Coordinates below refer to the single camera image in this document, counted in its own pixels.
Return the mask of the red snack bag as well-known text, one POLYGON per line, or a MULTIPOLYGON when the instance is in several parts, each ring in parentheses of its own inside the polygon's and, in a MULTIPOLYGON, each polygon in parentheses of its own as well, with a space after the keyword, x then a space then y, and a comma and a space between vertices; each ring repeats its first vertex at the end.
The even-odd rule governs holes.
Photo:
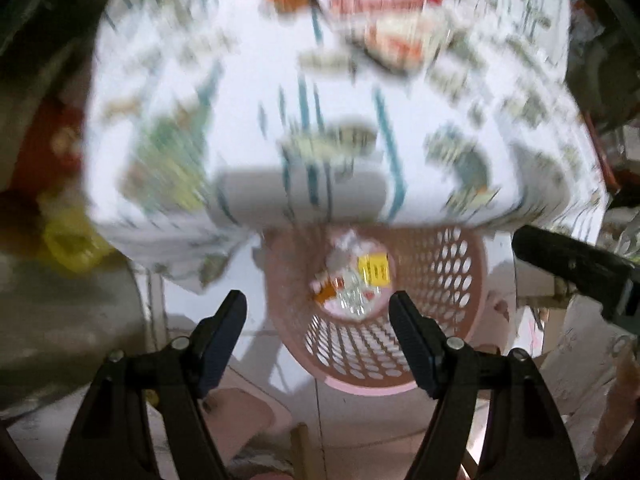
POLYGON ((442 0, 317 0, 332 28, 386 70, 413 74, 451 36, 442 0))

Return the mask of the cat print white tablecloth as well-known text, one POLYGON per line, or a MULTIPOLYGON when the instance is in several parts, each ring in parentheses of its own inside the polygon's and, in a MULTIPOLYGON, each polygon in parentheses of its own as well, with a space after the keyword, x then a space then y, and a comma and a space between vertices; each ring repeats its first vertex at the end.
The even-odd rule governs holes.
POLYGON ((185 288, 255 232, 531 223, 592 243, 606 197, 565 82, 570 0, 442 0, 448 44, 386 70, 317 0, 108 0, 86 108, 88 215, 185 288))

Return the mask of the pink perforated plastic basket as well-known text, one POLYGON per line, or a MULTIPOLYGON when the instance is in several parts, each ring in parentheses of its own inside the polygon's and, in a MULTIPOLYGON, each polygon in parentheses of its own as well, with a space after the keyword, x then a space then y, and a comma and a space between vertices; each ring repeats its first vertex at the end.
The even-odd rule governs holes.
POLYGON ((268 312, 285 348, 346 393, 391 396, 416 385, 390 324, 393 292, 464 340, 484 310, 485 249, 470 229, 304 226, 266 233, 262 249, 268 312), (390 259, 386 287, 358 272, 358 258, 375 252, 390 259))

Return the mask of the yellow packet in basket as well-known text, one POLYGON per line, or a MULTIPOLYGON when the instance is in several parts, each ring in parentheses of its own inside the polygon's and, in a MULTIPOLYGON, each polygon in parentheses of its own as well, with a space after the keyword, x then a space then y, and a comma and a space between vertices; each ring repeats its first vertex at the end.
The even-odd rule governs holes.
POLYGON ((357 266, 358 272, 368 286, 386 287, 392 282, 390 259, 386 252, 360 256, 357 260, 357 266))

